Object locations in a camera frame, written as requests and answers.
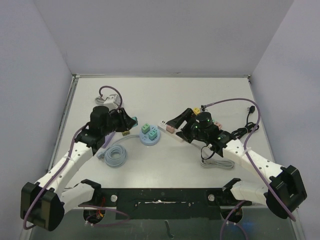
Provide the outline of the pink plug adapter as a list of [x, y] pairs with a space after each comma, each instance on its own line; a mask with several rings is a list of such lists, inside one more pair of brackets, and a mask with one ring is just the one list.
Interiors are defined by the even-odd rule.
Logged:
[[175, 132], [175, 128], [170, 126], [170, 125], [166, 125], [166, 131], [173, 134]]
[[220, 130], [222, 129], [222, 124], [221, 123], [215, 121], [214, 125], [216, 125]]

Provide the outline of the green power strip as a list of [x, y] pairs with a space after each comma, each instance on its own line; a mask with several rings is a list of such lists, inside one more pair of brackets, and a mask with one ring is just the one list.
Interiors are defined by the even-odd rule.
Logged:
[[231, 133], [229, 133], [229, 132], [221, 129], [221, 130], [219, 131], [218, 137], [219, 137], [219, 138], [226, 138], [226, 137], [232, 138], [233, 135], [232, 135]]

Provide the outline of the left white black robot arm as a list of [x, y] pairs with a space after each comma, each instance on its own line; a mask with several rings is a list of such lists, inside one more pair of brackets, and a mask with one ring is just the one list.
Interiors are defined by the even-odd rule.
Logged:
[[94, 107], [89, 122], [72, 137], [66, 154], [43, 177], [34, 183], [27, 182], [21, 189], [23, 228], [38, 226], [53, 231], [67, 212], [82, 203], [99, 204], [102, 199], [99, 183], [85, 179], [69, 190], [65, 188], [104, 145], [107, 135], [129, 131], [137, 124], [137, 118], [130, 117], [122, 107], [113, 110], [106, 106]]

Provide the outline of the teal plug adapter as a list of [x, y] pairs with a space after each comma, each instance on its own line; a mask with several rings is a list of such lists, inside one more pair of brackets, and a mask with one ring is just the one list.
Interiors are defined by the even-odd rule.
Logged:
[[132, 117], [133, 121], [134, 121], [134, 125], [133, 128], [136, 127], [139, 123], [138, 123], [138, 118], [136, 116]]
[[153, 141], [154, 139], [156, 139], [158, 136], [158, 131], [156, 129], [150, 130], [150, 132], [148, 133], [148, 138]]

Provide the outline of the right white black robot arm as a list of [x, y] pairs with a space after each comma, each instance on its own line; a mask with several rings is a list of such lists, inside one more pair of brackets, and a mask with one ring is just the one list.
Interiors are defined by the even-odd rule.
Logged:
[[277, 217], [286, 219], [307, 198], [301, 174], [296, 167], [284, 167], [249, 149], [231, 133], [216, 125], [211, 113], [195, 113], [187, 108], [176, 118], [167, 121], [166, 125], [185, 142], [196, 140], [205, 143], [213, 153], [233, 161], [263, 181], [263, 186], [242, 180], [230, 181], [230, 187], [222, 192], [227, 204], [233, 205], [242, 200], [259, 203], [266, 205]]

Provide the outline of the yellow plug adapter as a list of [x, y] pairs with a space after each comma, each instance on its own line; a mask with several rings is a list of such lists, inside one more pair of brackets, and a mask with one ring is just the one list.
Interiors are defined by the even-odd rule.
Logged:
[[130, 134], [130, 131], [129, 131], [129, 130], [126, 130], [126, 131], [123, 131], [121, 134], [122, 134], [123, 136], [127, 136], [127, 135]]
[[198, 114], [201, 113], [201, 110], [200, 110], [199, 108], [195, 107], [195, 108], [193, 109], [193, 113], [194, 113], [195, 115], [198, 115]]

